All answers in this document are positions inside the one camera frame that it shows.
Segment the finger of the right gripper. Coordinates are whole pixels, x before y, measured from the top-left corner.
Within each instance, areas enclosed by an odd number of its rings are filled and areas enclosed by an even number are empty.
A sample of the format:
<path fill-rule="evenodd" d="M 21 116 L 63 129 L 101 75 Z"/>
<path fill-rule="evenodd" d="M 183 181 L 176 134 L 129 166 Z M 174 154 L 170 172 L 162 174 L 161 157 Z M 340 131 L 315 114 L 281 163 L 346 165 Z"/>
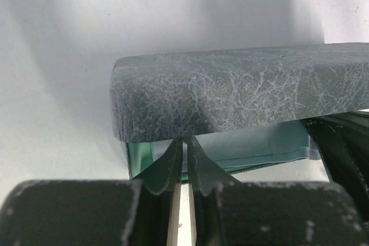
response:
<path fill-rule="evenodd" d="M 331 181 L 340 184 L 368 220 L 368 112 L 303 119 Z"/>

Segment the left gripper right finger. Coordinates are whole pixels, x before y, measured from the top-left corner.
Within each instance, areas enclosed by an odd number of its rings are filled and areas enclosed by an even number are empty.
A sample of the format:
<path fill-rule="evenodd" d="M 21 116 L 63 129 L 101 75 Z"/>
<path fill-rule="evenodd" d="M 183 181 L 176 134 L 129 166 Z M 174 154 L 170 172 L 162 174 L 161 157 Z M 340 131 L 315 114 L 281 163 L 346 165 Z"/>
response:
<path fill-rule="evenodd" d="M 196 137 L 186 143 L 192 244 L 226 245 L 219 195 L 225 185 L 240 181 L 211 160 Z"/>

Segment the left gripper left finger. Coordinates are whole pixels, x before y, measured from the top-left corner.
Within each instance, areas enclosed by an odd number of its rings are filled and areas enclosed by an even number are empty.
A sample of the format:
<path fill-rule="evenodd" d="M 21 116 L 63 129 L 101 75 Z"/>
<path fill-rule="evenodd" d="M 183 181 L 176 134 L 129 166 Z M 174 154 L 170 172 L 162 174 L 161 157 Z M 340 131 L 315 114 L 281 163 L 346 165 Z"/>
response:
<path fill-rule="evenodd" d="M 177 245 L 183 141 L 174 139 L 164 154 L 141 172 L 135 217 L 135 245 Z"/>

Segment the light blue cleaning cloth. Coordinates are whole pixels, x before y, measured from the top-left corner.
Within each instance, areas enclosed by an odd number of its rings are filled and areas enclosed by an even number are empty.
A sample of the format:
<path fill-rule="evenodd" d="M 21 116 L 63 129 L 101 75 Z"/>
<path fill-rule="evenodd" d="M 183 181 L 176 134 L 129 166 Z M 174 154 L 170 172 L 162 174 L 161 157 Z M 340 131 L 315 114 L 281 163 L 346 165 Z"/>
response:
<path fill-rule="evenodd" d="M 222 168 L 320 159 L 314 141 L 298 120 L 195 138 L 205 154 Z"/>

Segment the grey glasses case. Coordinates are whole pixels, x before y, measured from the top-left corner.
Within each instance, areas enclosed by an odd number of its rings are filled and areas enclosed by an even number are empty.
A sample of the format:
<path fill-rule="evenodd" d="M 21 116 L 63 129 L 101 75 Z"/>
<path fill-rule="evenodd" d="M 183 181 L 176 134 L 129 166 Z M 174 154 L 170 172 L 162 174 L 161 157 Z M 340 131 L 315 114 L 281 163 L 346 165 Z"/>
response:
<path fill-rule="evenodd" d="M 133 177 L 177 137 L 367 109 L 368 44 L 125 57 L 110 99 Z"/>

